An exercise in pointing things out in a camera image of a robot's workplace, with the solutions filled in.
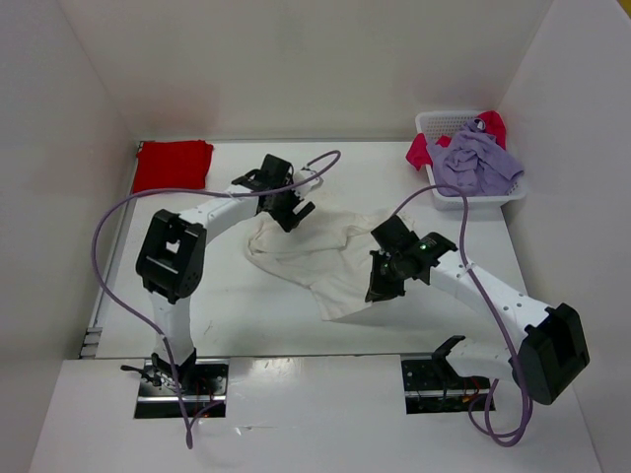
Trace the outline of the white t shirt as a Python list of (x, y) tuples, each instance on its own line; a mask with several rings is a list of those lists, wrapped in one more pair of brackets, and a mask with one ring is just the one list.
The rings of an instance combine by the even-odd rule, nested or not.
[(332, 206), (312, 211), (285, 233), (268, 215), (252, 220), (245, 258), (262, 271), (311, 292), (320, 318), (335, 321), (369, 308), (366, 300), (378, 244), (371, 231), (389, 208), (358, 214)]

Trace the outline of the red t shirt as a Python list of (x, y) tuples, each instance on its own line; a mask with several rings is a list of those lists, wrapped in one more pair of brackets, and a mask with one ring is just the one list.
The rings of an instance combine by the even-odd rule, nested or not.
[(214, 146), (203, 140), (144, 142), (138, 151), (132, 192), (206, 186)]

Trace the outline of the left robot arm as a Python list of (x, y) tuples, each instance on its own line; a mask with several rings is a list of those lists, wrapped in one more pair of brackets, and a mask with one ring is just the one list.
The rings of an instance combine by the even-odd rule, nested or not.
[(136, 261), (148, 291), (154, 323), (161, 329), (152, 353), (154, 377), (173, 393), (196, 382), (196, 349), (190, 330), (191, 296), (201, 283), (207, 245), (236, 224), (268, 214), (289, 233), (315, 209), (305, 196), (321, 184), (309, 167), (295, 170), (273, 155), (237, 177), (224, 197), (179, 213), (154, 214)]

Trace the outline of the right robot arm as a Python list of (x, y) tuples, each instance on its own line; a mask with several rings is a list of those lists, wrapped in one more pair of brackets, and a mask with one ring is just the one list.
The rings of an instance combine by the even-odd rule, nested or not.
[(423, 237), (392, 216), (371, 232), (373, 250), (369, 303), (405, 294), (420, 281), (497, 323), (502, 348), (454, 335), (432, 354), (432, 375), (443, 387), (466, 377), (513, 380), (534, 402), (552, 404), (590, 362), (582, 320), (567, 304), (552, 307), (530, 298), (474, 262), (438, 233)]

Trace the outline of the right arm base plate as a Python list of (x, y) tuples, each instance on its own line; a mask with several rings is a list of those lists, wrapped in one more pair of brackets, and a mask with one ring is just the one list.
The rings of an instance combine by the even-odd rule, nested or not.
[(428, 354), (402, 357), (400, 367), (407, 415), (484, 410), (488, 378), (440, 375)]

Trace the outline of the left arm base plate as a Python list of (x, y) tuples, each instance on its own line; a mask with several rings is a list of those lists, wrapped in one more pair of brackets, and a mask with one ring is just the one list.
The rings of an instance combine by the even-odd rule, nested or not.
[[(134, 418), (140, 420), (180, 418), (178, 399), (171, 380), (157, 378), (150, 360), (145, 360), (136, 398)], [(182, 391), (189, 418), (224, 418), (228, 393), (229, 361), (202, 358), (197, 361), (194, 380)]]

